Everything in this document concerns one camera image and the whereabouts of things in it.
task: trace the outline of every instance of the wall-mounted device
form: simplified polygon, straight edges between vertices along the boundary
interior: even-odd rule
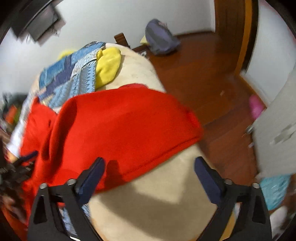
[[[52,0],[29,0],[12,23],[14,34],[19,37],[27,30],[37,41],[60,19],[51,2]]]

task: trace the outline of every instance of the pink object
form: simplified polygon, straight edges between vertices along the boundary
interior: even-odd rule
[[[249,105],[250,105],[252,117],[254,120],[256,120],[264,111],[265,106],[257,95],[250,96]]]

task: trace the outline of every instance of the red garment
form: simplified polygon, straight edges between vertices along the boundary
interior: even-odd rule
[[[147,88],[76,96],[63,105],[55,121],[52,110],[35,102],[21,148],[22,155],[39,151],[34,173],[23,185],[25,208],[29,214],[41,183],[61,185],[77,178],[97,157],[105,159],[108,169],[97,186],[104,191],[152,170],[202,134],[192,112],[174,97]]]

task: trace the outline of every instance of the bag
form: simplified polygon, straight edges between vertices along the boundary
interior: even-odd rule
[[[170,53],[180,45],[180,41],[172,35],[165,24],[157,19],[152,19],[147,24],[145,35],[149,49],[155,55]]]

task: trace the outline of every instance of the brown floor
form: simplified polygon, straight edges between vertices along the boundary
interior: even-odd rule
[[[238,53],[214,33],[186,35],[179,51],[150,61],[168,93],[194,110],[204,125],[200,147],[222,177],[249,185],[256,175],[250,138],[249,93],[233,76]]]

